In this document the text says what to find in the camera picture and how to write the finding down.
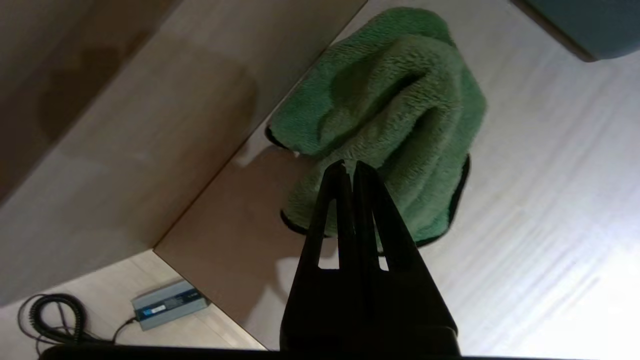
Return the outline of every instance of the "wall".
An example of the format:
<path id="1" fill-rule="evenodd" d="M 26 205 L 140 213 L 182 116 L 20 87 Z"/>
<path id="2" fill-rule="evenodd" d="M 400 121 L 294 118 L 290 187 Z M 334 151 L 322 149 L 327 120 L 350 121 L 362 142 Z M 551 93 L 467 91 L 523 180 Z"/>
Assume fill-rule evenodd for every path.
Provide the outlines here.
<path id="1" fill-rule="evenodd" d="M 0 304 L 157 243 L 363 2 L 182 2 L 0 209 Z"/>
<path id="2" fill-rule="evenodd" d="M 0 1 L 0 101 L 46 58 L 93 1 Z"/>
<path id="3" fill-rule="evenodd" d="M 89 3 L 62 41 L 43 46 L 55 48 L 0 102 L 0 202 L 80 117 L 177 1 Z M 17 57 L 7 53 L 4 62 Z"/>

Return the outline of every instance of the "coiled black cable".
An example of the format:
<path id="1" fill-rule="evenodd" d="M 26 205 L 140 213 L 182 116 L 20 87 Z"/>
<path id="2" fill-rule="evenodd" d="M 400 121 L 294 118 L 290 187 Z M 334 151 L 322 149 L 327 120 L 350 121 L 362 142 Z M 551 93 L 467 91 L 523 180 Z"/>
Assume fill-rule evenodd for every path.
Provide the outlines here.
<path id="1" fill-rule="evenodd" d="M 29 309 L 29 323 L 32 328 L 39 333 L 39 336 L 35 336 L 27 332 L 24 328 L 23 314 L 24 310 L 33 299 L 39 298 L 35 300 L 31 308 Z M 58 307 L 58 311 L 60 312 L 60 318 L 62 321 L 62 326 L 51 327 L 49 324 L 45 323 L 42 320 L 42 312 L 45 306 L 49 304 L 56 304 Z M 65 314 L 62 310 L 62 305 L 68 306 L 74 314 L 75 322 L 74 326 L 70 327 L 67 325 L 67 319 L 65 318 Z M 82 302 L 78 300 L 75 296 L 64 294 L 64 293 L 56 293 L 56 294 L 37 294 L 25 300 L 20 308 L 18 309 L 18 327 L 20 331 L 26 336 L 36 340 L 36 352 L 38 356 L 40 356 L 40 347 L 38 346 L 40 343 L 46 343 L 51 345 L 58 344 L 101 344 L 101 345 L 115 345 L 116 337 L 122 328 L 126 325 L 133 323 L 136 320 L 135 316 L 128 319 L 125 323 L 123 323 L 118 330 L 116 330 L 113 335 L 113 339 L 105 340 L 100 339 L 92 334 L 90 334 L 86 330 L 86 311 L 84 310 L 84 306 Z"/>

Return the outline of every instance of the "light wood floor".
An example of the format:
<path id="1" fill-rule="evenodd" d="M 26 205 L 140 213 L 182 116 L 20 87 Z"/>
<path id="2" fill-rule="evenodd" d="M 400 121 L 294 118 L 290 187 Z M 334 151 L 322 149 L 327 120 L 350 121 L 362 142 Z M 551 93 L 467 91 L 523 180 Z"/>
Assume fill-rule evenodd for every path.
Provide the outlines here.
<path id="1" fill-rule="evenodd" d="M 43 293 L 75 295 L 87 310 L 88 330 L 101 338 L 111 338 L 118 326 L 133 316 L 131 299 L 178 278 L 175 271 L 149 250 Z M 0 349 L 3 351 L 0 357 L 4 360 L 36 358 L 35 342 L 23 335 L 16 324 L 21 303 L 0 309 Z M 60 323 L 54 306 L 47 308 L 45 319 L 51 325 Z M 128 325 L 120 332 L 117 343 L 264 349 L 214 304 L 145 332 L 137 323 Z"/>

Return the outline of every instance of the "black towel edge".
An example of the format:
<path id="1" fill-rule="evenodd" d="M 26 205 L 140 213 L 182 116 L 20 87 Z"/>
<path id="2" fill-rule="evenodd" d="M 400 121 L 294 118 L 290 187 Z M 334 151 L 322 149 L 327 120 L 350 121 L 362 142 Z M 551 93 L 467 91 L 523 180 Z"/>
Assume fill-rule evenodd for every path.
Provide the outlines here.
<path id="1" fill-rule="evenodd" d="M 273 131 L 271 131 L 270 127 L 267 127 L 264 130 L 264 136 L 267 138 L 267 140 L 269 140 L 273 145 L 277 146 L 277 147 L 281 147 L 283 149 L 287 149 L 289 150 L 288 147 L 286 147 L 285 145 L 283 145 L 281 142 L 278 141 L 278 139 L 276 139 L 275 136 L 273 136 Z"/>
<path id="2" fill-rule="evenodd" d="M 438 236 L 434 236 L 431 238 L 426 238 L 426 239 L 422 239 L 422 240 L 418 240 L 415 242 L 415 246 L 418 248 L 421 248 L 425 245 L 429 245 L 430 243 L 433 243 L 434 241 L 440 239 L 441 237 L 445 236 L 449 230 L 451 229 L 451 226 L 456 218 L 456 214 L 458 212 L 458 205 L 460 204 L 460 199 L 462 198 L 462 193 L 464 192 L 465 186 L 467 185 L 467 179 L 469 177 L 469 172 L 471 171 L 471 155 L 467 155 L 467 159 L 465 160 L 465 164 L 462 166 L 462 175 L 460 177 L 460 181 L 458 181 L 458 186 L 456 187 L 456 191 L 453 193 L 453 196 L 451 197 L 451 202 L 449 203 L 449 226 L 447 227 L 447 230 L 445 230 L 444 233 L 438 235 Z M 301 235 L 307 235 L 307 229 L 295 224 L 293 221 L 291 221 L 291 219 L 289 219 L 287 217 L 287 215 L 285 215 L 284 211 L 280 211 L 280 218 L 282 219 L 282 222 L 293 232 L 301 234 Z M 384 252 L 378 252 L 378 256 L 384 256 L 385 253 Z"/>

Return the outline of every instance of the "towel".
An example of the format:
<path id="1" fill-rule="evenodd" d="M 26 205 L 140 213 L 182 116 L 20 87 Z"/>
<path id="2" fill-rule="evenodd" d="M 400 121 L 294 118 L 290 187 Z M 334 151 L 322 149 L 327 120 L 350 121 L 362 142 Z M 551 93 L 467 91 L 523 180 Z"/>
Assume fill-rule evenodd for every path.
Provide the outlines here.
<path id="1" fill-rule="evenodd" d="M 272 116 L 269 136 L 318 159 L 283 217 L 308 228 L 324 170 L 378 169 L 414 241 L 444 234 L 486 101 L 433 12 L 393 8 L 330 47 Z M 335 207 L 325 234 L 337 233 Z"/>

